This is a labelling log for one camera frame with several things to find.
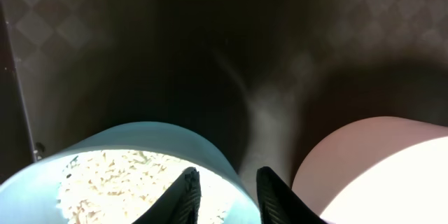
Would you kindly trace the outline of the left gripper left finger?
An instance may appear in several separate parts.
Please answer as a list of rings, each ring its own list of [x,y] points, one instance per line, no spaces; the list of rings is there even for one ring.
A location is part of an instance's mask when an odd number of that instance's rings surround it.
[[[134,224],[197,224],[201,196],[200,173],[188,167]]]

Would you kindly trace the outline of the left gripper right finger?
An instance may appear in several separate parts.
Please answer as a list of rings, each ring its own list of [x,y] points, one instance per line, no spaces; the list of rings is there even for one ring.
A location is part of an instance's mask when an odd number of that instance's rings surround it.
[[[326,224],[270,168],[256,174],[262,224]]]

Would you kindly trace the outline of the pile of rice scraps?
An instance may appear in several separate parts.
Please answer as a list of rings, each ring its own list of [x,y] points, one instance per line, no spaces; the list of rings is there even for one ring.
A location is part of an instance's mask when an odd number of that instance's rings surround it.
[[[60,175],[57,208],[68,223],[133,223],[188,167],[200,178],[197,223],[223,223],[233,198],[217,195],[219,176],[179,157],[142,150],[77,155]]]

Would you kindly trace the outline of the light blue bowl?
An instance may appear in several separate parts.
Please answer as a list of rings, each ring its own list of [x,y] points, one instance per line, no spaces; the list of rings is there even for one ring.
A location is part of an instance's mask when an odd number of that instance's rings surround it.
[[[65,223],[56,200],[63,168],[80,153],[103,149],[159,152],[199,165],[221,178],[219,197],[233,198],[225,223],[260,222],[258,205],[224,154],[195,132],[163,122],[112,127],[20,170],[1,185],[1,222]]]

